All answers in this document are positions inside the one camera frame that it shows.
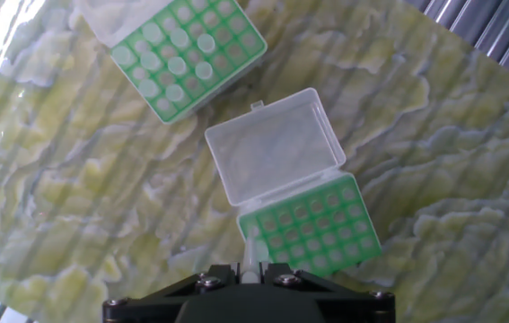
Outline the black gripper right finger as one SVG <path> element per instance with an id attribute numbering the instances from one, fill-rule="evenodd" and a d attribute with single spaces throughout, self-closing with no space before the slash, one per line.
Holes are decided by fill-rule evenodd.
<path id="1" fill-rule="evenodd" d="M 325 322 L 395 323 L 392 292 L 356 292 L 286 263 L 261 262 L 259 269 L 264 285 L 294 293 L 286 300 L 295 310 L 309 310 L 309 302 Z"/>

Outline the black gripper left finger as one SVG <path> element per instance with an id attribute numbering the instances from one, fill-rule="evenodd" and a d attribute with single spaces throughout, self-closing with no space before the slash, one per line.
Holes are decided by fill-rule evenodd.
<path id="1" fill-rule="evenodd" d="M 199 296 L 235 286 L 240 265 L 212 265 L 205 272 L 193 274 L 143 298 L 107 300 L 102 304 L 103 323 L 175 322 L 188 301 Z"/>

